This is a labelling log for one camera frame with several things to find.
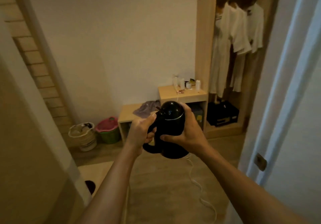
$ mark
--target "plastic basket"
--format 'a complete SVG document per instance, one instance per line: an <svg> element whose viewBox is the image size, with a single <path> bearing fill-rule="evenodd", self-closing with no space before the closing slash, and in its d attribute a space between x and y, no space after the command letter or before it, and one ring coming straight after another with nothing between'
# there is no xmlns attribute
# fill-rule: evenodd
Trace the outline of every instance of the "plastic basket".
<svg viewBox="0 0 321 224"><path fill-rule="evenodd" d="M89 127L89 130L87 130L86 132L84 132L82 135L79 135L79 136L71 135L72 129L78 125L83 125L84 127L87 126ZM81 151L89 151L91 149L94 149L97 145L96 136L95 136L95 133L93 132L95 125L91 122L81 123L78 125L74 125L69 129L68 136L71 138L71 140L75 144L79 145L79 149Z"/></svg>
<svg viewBox="0 0 321 224"><path fill-rule="evenodd" d="M114 144L120 141L121 137L118 127L118 119L116 117L110 117L102 120L97 124L95 130L99 133L106 144Z"/></svg>

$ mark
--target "kettle handle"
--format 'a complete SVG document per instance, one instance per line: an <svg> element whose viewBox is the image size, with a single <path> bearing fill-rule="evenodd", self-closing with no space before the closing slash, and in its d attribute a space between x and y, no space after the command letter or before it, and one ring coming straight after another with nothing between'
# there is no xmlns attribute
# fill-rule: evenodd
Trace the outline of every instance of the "kettle handle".
<svg viewBox="0 0 321 224"><path fill-rule="evenodd" d="M157 117L156 117L155 121L152 123L152 125L149 126L147 133L150 133L151 131L153 131L153 129L155 127L157 127L159 121L161 120L160 117L158 116L158 113L156 113L156 115L157 115ZM156 147L154 145L147 144L147 143L143 144L142 148L152 154L158 154L158 153L162 152L162 150L159 149L158 147Z"/></svg>

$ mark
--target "wardrobe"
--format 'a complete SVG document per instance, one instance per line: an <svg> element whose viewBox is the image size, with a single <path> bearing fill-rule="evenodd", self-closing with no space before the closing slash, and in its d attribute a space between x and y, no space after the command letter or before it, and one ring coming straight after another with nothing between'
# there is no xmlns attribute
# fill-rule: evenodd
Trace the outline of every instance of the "wardrobe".
<svg viewBox="0 0 321 224"><path fill-rule="evenodd" d="M263 68L264 57L273 26L278 0L197 0L196 19L196 52L195 79L201 80L204 91L210 92L210 70L215 27L215 14L226 2L236 3L243 10L257 3L264 10L263 47L256 53L247 56L243 71L241 92L232 91L226 87L223 99L229 101L239 110L237 122L225 126L211 126L207 121L208 103L214 100L213 94L208 93L204 107L203 131L208 139L241 134L246 131L255 95ZM235 56L231 55L230 66Z"/></svg>

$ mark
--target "brick wall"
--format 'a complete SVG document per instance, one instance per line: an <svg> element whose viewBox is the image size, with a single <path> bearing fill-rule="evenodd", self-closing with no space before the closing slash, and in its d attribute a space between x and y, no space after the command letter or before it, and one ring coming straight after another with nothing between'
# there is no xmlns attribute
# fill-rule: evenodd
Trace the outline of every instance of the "brick wall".
<svg viewBox="0 0 321 224"><path fill-rule="evenodd" d="M73 146L67 135L69 128L73 125L73 120L68 115L57 85L49 74L49 67L42 59L39 47L37 47L34 37L31 35L16 0L0 0L0 11L67 147Z"/></svg>

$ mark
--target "hand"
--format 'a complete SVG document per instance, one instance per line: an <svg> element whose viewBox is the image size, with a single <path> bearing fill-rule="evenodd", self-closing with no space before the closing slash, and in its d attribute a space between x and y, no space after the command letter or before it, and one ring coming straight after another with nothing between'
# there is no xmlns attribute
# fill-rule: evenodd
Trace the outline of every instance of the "hand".
<svg viewBox="0 0 321 224"><path fill-rule="evenodd" d="M135 119L129 129L126 144L137 151L138 155L142 153L142 145L150 143L155 135L156 128L152 132L147 133L149 126L155 121L156 114L153 113L146 119Z"/></svg>
<svg viewBox="0 0 321 224"><path fill-rule="evenodd" d="M185 111L184 131L179 136L162 135L161 140L182 146L188 152L198 155L209 146L202 129L197 123L194 113L185 103L180 103Z"/></svg>

